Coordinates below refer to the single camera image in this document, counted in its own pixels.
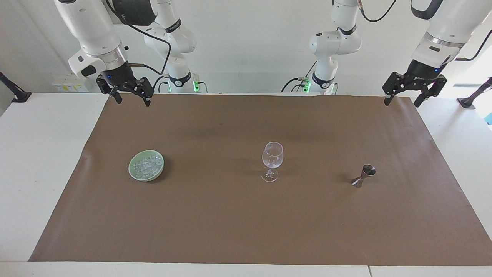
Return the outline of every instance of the jigger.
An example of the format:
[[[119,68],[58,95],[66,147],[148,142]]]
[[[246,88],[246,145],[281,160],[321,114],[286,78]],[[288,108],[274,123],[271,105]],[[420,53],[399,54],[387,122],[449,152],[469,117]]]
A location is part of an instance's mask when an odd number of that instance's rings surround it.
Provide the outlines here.
[[[360,177],[357,177],[352,180],[352,185],[356,188],[362,187],[362,182],[364,181],[365,178],[371,177],[376,175],[376,168],[373,167],[372,165],[364,165],[362,167],[362,173]]]

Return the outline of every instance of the bowl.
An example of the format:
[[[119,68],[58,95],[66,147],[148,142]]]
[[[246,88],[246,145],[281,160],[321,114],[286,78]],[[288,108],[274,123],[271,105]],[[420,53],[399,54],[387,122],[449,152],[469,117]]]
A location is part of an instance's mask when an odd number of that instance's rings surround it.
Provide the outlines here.
[[[155,150],[145,150],[136,154],[130,160],[130,164],[128,164],[130,176],[141,182],[149,182],[156,179],[163,169],[164,157]]]

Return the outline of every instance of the table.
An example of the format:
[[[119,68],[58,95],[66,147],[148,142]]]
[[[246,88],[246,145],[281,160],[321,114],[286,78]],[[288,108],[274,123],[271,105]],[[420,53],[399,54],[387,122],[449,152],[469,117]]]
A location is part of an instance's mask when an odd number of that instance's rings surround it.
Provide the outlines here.
[[[135,263],[26,263],[106,102],[99,94],[34,94],[0,117],[0,273],[64,276],[434,276],[492,275],[492,267],[261,266]],[[489,236],[492,133],[455,100],[431,99],[419,113]]]

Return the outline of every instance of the wine glass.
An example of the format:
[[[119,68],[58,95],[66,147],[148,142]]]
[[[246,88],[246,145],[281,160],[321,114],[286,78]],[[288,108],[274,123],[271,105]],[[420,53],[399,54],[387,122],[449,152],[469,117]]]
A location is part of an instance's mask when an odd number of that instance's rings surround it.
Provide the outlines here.
[[[278,172],[275,170],[283,162],[283,147],[282,144],[272,141],[265,146],[263,150],[263,164],[266,166],[263,169],[261,177],[267,182],[273,182],[278,178]]]

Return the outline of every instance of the silver metal ring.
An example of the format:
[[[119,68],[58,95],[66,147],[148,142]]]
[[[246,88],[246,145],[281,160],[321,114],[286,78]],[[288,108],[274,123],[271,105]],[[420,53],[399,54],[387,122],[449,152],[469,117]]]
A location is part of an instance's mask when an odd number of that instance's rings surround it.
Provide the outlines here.
[[[101,55],[89,55],[92,58],[101,59],[106,65],[106,70],[117,69],[120,66],[124,65],[128,61],[128,56],[126,55],[126,51],[120,43],[116,49],[106,54]]]
[[[446,47],[456,47],[459,49],[461,49],[466,44],[466,43],[455,43],[455,42],[444,41],[444,40],[438,39],[436,37],[433,37],[431,34],[429,34],[427,32],[424,35],[424,38],[429,40],[432,43],[435,43],[435,44],[439,44],[439,45],[446,46]]]

